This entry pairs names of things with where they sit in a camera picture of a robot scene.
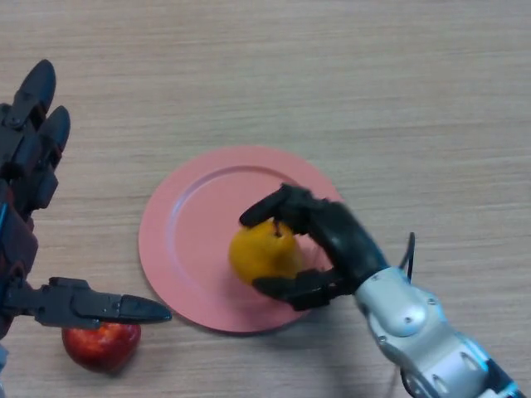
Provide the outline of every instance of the black robotic finger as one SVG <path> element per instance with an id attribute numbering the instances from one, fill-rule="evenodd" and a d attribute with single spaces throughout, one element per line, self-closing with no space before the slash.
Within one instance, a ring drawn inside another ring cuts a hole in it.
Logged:
<path id="1" fill-rule="evenodd" d="M 270 218 L 278 218 L 279 209 L 287 197 L 287 190 L 281 187 L 244 211 L 240 216 L 240 224 L 252 228 Z"/>
<path id="2" fill-rule="evenodd" d="M 51 138 L 62 153 L 65 150 L 66 142 L 70 136 L 70 114 L 64 106 L 59 106 L 50 114 L 48 119 L 39 129 L 39 134 L 43 137 Z"/>
<path id="3" fill-rule="evenodd" d="M 46 171 L 42 171 L 37 187 L 37 193 L 32 203 L 34 209 L 46 209 L 50 205 L 50 201 L 56 193 L 59 182 L 51 167 Z"/>
<path id="4" fill-rule="evenodd" d="M 44 113 L 48 112 L 56 93 L 56 71 L 49 60 L 42 60 L 27 74 L 20 85 L 18 95 L 32 96 L 38 99 Z"/>
<path id="5" fill-rule="evenodd" d="M 12 160 L 12 165 L 15 167 L 13 171 L 16 172 L 12 177 L 29 176 L 39 162 L 40 155 L 41 140 L 35 134 L 26 134 Z"/>
<path id="6" fill-rule="evenodd" d="M 334 269 L 307 269 L 294 279 L 257 278 L 253 287 L 268 297 L 288 303 L 295 311 L 323 307 L 329 305 L 330 300 L 350 293 Z"/>

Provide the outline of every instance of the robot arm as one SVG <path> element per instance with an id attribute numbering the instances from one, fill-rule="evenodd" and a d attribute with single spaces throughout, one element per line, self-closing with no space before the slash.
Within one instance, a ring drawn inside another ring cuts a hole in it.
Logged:
<path id="1" fill-rule="evenodd" d="M 345 205 L 314 199 L 310 191 L 289 185 L 250 207 L 240 223 L 253 227 L 270 218 L 309 235 L 333 268 L 303 271 L 295 279 L 256 279 L 255 288 L 263 294 L 298 311 L 352 295 L 380 351 L 400 368 L 410 396 L 525 398 L 477 342 L 450 325 L 438 298 L 412 284 L 414 235 L 402 265 L 391 267 Z"/>

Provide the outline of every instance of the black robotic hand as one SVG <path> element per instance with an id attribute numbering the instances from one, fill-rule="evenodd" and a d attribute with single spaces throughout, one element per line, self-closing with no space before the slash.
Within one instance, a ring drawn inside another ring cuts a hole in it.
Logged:
<path id="1" fill-rule="evenodd" d="M 84 280 L 50 278 L 39 289 L 27 282 L 38 248 L 32 213 L 50 204 L 71 128 L 62 106 L 46 116 L 55 89 L 54 67 L 43 60 L 24 79 L 12 104 L 0 105 L 0 339 L 18 315 L 65 328 L 168 321 L 172 315 L 160 303 L 95 292 Z"/>
<path id="2" fill-rule="evenodd" d="M 308 189 L 282 184 L 247 209 L 240 223 L 253 227 L 271 218 L 283 222 L 295 234 L 308 235 L 323 248 L 333 266 L 327 271 L 302 271 L 295 279 L 255 279 L 257 290 L 289 303 L 297 311 L 328 305 L 339 295 L 353 294 L 365 280 L 389 266 L 374 240 L 341 202 L 316 199 Z M 412 261 L 412 247 L 401 267 L 407 260 Z"/>

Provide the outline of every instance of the table surface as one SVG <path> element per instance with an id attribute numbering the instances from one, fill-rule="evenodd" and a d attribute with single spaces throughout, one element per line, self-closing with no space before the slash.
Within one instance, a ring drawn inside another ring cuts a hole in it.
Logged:
<path id="1" fill-rule="evenodd" d="M 26 0 L 0 3 L 0 92 L 41 58 L 72 118 L 35 215 L 30 280 L 156 298 L 138 258 L 155 187 L 199 153 L 263 144 L 325 172 L 394 263 L 531 391 L 529 0 Z M 20 318 L 9 397 L 405 397 L 351 299 L 272 336 L 177 319 L 120 377 L 73 366 Z"/>

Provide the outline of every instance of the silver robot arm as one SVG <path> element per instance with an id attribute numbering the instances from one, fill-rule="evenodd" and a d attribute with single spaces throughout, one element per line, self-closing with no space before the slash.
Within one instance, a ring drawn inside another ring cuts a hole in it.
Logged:
<path id="1" fill-rule="evenodd" d="M 382 354 L 416 398 L 524 398 L 472 338 L 447 321 L 439 299 L 390 267 L 367 279 L 356 303 Z"/>

